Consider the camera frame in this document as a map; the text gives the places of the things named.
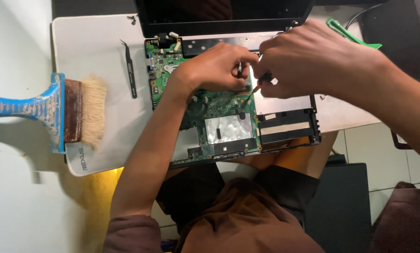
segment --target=black cable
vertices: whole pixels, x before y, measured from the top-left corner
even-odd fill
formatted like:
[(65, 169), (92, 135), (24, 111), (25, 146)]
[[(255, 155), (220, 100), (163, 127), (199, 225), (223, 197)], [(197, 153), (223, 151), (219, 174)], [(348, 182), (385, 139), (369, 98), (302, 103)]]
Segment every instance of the black cable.
[(373, 6), (373, 7), (369, 7), (368, 9), (364, 9), (364, 10), (362, 10), (361, 12), (359, 12), (359, 13), (357, 13), (357, 15), (355, 15), (350, 21), (349, 21), (349, 23), (346, 25), (346, 27), (345, 27), (345, 29), (347, 30), (348, 28), (349, 28), (349, 26), (351, 26), (351, 24), (352, 24), (352, 22), (356, 19), (356, 18), (358, 18), (361, 14), (363, 14), (363, 13), (365, 13), (365, 12), (367, 12), (367, 11), (369, 11), (369, 10), (371, 10), (371, 9), (374, 9), (374, 8), (376, 8), (377, 6), (381, 6), (382, 4), (378, 4), (378, 5), (375, 5), (375, 6)]

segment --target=person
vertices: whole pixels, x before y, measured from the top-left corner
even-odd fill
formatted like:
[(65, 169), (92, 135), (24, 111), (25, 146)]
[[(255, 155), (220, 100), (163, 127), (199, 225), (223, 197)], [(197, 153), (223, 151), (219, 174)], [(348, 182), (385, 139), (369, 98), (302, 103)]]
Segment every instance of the person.
[(259, 61), (246, 48), (219, 43), (175, 69), (117, 184), (104, 252), (161, 252), (160, 228), (150, 217), (155, 199), (177, 223), (177, 252), (323, 252), (299, 220), (334, 134), (318, 146), (245, 160), (259, 169), (253, 181), (224, 184), (215, 164), (172, 170), (165, 178), (190, 96), (197, 89), (242, 88), (249, 65), (256, 78), (269, 71), (278, 80), (263, 83), (264, 97), (342, 99), (382, 120), (420, 154), (420, 83), (379, 50), (308, 20), (263, 42), (260, 52)]

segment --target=green pry tool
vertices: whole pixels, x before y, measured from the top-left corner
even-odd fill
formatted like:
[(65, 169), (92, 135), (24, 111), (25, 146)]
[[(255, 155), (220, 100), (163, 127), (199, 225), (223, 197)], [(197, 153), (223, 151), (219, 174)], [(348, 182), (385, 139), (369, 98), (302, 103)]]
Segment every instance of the green pry tool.
[(329, 26), (333, 31), (337, 32), (338, 34), (348, 38), (350, 41), (359, 43), (361, 45), (369, 46), (374, 49), (379, 49), (382, 44), (366, 44), (363, 41), (357, 39), (354, 35), (352, 35), (350, 32), (348, 32), (337, 20), (334, 20), (333, 18), (329, 18), (326, 21), (327, 26)]

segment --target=laptop motherboard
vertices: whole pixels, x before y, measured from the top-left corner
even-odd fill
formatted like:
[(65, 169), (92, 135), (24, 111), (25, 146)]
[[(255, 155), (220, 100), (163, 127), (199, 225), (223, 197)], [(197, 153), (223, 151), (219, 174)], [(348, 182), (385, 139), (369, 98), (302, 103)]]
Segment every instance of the laptop motherboard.
[[(155, 110), (166, 89), (168, 78), (183, 56), (181, 40), (169, 48), (146, 40), (146, 64)], [(198, 90), (192, 97), (182, 123), (170, 167), (197, 164), (261, 151), (259, 119), (255, 112), (250, 78), (242, 90), (207, 92)]]

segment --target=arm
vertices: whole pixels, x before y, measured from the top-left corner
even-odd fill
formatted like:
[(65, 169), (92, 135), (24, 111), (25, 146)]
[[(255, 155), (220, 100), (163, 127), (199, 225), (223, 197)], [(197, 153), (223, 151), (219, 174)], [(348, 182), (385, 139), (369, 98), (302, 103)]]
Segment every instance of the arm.
[[(242, 77), (237, 79), (240, 62)], [(247, 48), (219, 43), (174, 70), (161, 101), (126, 161), (113, 194), (111, 218), (151, 215), (189, 98), (197, 89), (242, 89), (249, 63), (257, 62), (258, 56)]]
[(265, 41), (260, 52), (255, 76), (271, 71), (278, 80), (263, 84), (264, 97), (332, 95), (378, 117), (420, 154), (420, 83), (379, 50), (308, 20)]

